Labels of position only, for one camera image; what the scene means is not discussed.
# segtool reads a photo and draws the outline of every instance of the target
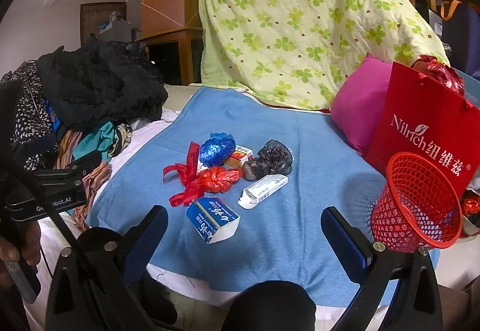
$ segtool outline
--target basket rim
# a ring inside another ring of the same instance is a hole
[[[448,183],[448,186],[450,187],[450,190],[452,192],[452,194],[454,195],[456,201],[457,201],[457,213],[459,213],[459,216],[460,216],[460,222],[459,222],[459,225],[458,225],[458,229],[457,229],[457,232],[455,234],[455,236],[450,239],[449,241],[437,241],[435,239],[432,239],[431,237],[429,237],[427,234],[425,234],[419,227],[418,227],[418,224],[415,222],[415,223],[411,223],[411,218],[409,216],[406,216],[404,214],[404,211],[403,211],[403,208],[402,208],[402,203],[400,202],[400,199],[398,198],[397,196],[397,192],[396,191],[392,191],[392,187],[393,187],[393,184],[391,183],[391,180],[392,180],[392,169],[393,169],[393,164],[395,163],[395,161],[399,158],[399,157],[403,157],[403,156],[409,156],[409,157],[414,157],[416,159],[419,159],[419,160],[422,160],[424,161],[427,165],[431,166],[434,170],[436,170],[442,177],[443,179],[446,181],[446,183]],[[397,207],[398,207],[398,210],[400,212],[400,214],[402,215],[402,217],[404,218],[405,222],[410,226],[410,228],[412,228],[412,230],[414,230],[414,232],[419,235],[419,237],[421,237],[421,239],[426,243],[426,244],[429,244],[431,245],[432,247],[435,247],[435,248],[440,248],[440,249],[444,249],[444,248],[448,248],[450,246],[452,246],[456,241],[457,239],[459,238],[460,236],[460,233],[462,232],[462,220],[461,220],[461,216],[462,216],[462,212],[461,212],[461,207],[460,207],[460,201],[458,199],[458,196],[457,196],[457,193],[455,192],[454,188],[453,188],[453,185],[452,183],[450,183],[450,181],[447,179],[447,177],[445,176],[445,174],[437,167],[435,166],[433,163],[431,163],[428,159],[424,158],[423,156],[420,156],[416,153],[412,153],[412,152],[397,152],[396,154],[394,154],[389,160],[388,160],[388,164],[387,164],[387,168],[386,168],[386,179],[387,179],[387,185],[388,185],[388,189],[390,190],[390,194],[392,194],[392,197],[393,199],[395,200],[395,203],[397,204]]]

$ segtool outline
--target leaf logo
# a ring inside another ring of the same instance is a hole
[[[421,136],[427,131],[427,129],[428,126],[420,124],[415,128],[412,133],[415,133],[417,136]]]

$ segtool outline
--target white wall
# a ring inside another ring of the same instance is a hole
[[[80,47],[80,4],[125,0],[71,0],[47,6],[15,1],[0,23],[0,77],[23,61],[35,60],[64,45]],[[127,16],[132,28],[140,27],[140,0],[130,0]]]

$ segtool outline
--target red mesh trash can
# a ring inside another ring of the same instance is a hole
[[[387,183],[370,220],[376,241],[393,251],[447,248],[461,231],[458,197],[427,159],[400,152],[388,161]]]

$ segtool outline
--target magenta cushion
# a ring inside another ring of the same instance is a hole
[[[367,54],[338,91],[330,113],[358,154],[365,156],[383,111],[392,64]]]

